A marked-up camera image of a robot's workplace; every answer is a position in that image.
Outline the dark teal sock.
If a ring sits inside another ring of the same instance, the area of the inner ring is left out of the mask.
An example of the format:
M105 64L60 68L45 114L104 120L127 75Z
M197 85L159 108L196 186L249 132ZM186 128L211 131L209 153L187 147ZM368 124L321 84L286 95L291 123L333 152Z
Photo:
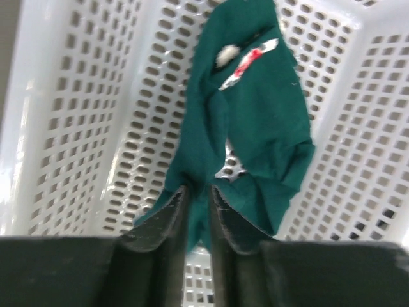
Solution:
M209 190L276 235L314 155L297 61L273 1L224 1L196 46L185 114L159 211L181 186L190 191L187 249L210 246Z

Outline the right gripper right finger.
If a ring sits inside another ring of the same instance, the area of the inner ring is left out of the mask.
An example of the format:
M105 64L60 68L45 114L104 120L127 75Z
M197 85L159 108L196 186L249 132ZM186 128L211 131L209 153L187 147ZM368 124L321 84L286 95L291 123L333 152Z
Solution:
M280 241L210 189L216 306L407 306L408 252L391 242Z

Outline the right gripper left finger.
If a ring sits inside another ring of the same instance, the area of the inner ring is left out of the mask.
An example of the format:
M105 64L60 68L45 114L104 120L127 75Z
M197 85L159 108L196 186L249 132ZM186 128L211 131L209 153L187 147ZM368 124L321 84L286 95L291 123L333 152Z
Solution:
M2 306L179 306L189 191L119 237L1 237Z

